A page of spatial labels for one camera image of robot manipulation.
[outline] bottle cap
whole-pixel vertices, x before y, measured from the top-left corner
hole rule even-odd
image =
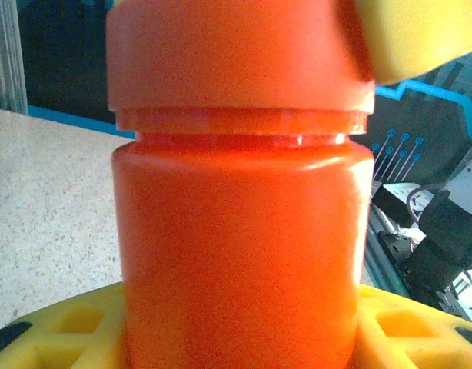
[[[352,134],[374,108],[354,0],[124,0],[107,50],[120,129]]]

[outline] yellow plastic base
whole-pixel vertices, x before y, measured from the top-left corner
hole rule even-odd
[[[122,284],[19,318],[32,327],[0,352],[0,369],[128,369]],[[354,369],[472,369],[472,324],[361,286]]]

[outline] orange container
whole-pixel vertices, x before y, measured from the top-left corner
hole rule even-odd
[[[352,1],[124,0],[108,83],[132,367],[344,368],[374,83]]]

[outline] speckled countertop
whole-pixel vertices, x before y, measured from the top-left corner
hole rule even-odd
[[[0,111],[0,327],[120,281],[110,155],[128,141]]]

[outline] blue strip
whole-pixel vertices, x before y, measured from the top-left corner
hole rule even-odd
[[[383,96],[385,98],[391,98],[393,100],[400,101],[402,96],[407,89],[422,92],[423,94],[434,96],[435,98],[442,98],[443,100],[448,100],[460,104],[464,110],[465,122],[467,124],[467,133],[470,140],[472,140],[472,100],[466,96],[459,94],[458,92],[453,92],[445,90],[444,88],[428,85],[420,81],[415,81],[413,79],[408,79],[401,82],[397,89],[394,90],[388,87],[376,87],[376,94]]]
[[[66,125],[74,125],[75,127],[91,129],[92,131],[99,131],[109,133],[110,135],[117,135],[126,138],[134,138],[134,132],[118,131],[115,125],[106,123],[104,121],[96,121],[95,119],[78,117],[77,115],[61,113],[60,111],[53,111],[37,106],[28,106],[29,115],[35,118],[46,119],[49,121],[57,121]]]

